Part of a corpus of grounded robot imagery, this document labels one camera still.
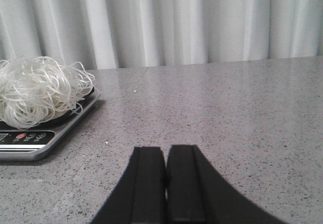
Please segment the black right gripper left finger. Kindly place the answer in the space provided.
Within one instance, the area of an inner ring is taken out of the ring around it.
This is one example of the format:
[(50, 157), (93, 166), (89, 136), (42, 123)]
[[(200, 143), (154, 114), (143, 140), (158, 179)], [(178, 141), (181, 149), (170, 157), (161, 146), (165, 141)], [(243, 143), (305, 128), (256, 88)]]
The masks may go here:
[(135, 147), (91, 223), (166, 223), (166, 168), (159, 147)]

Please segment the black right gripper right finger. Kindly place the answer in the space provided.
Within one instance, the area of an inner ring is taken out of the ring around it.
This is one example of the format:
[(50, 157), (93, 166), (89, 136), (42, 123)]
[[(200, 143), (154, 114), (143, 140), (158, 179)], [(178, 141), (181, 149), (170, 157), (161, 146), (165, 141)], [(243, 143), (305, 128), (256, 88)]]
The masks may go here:
[(169, 223), (282, 223), (235, 190), (196, 145), (173, 145), (167, 174)]

